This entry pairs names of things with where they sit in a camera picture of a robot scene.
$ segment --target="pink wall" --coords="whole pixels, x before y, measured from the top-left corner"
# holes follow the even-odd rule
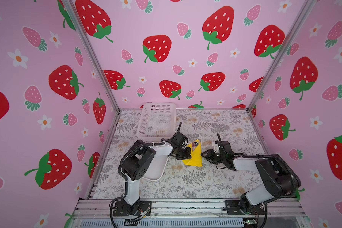
[[[272,44],[272,49],[282,43],[283,33],[288,33],[304,2],[128,0],[125,4],[118,0],[73,1],[100,64],[107,70],[112,92],[121,108],[138,108],[155,101],[173,102],[178,108],[201,101],[206,108],[248,106],[255,94],[250,89],[259,85],[259,78],[264,76],[272,61],[269,55],[258,56],[266,49],[265,45]],[[218,35],[212,37],[210,31]],[[204,85],[210,90],[205,91],[201,79],[209,82],[213,75],[217,80]],[[160,89],[160,82],[165,88]]]
[[[63,21],[55,0],[0,1],[0,227],[64,227],[69,218],[65,214],[71,214],[78,198],[85,197],[90,182],[84,162],[101,152],[104,144],[99,133],[103,131],[106,138],[114,119],[99,78],[91,75],[93,66],[85,48],[68,23],[63,27]],[[47,49],[43,52],[38,46]],[[82,52],[82,57],[76,55],[79,63],[76,47]],[[52,73],[62,65],[67,66]],[[71,69],[84,85],[77,96],[76,83],[70,82],[74,80]],[[98,92],[106,107],[101,124],[93,112]],[[83,98],[89,103],[88,114]],[[64,115],[70,113],[77,121],[69,115],[66,125]],[[80,191],[75,191],[78,184]]]
[[[256,104],[254,118],[270,152],[280,153],[300,177],[300,203],[316,228],[342,227],[342,23],[338,21],[342,22],[342,1],[316,3],[293,42],[298,50],[292,48],[284,57]],[[327,48],[326,41],[335,44]],[[278,76],[281,85],[276,90]],[[301,79],[308,83],[298,86]],[[290,130],[295,129],[287,137],[287,124],[277,125],[286,120]]]

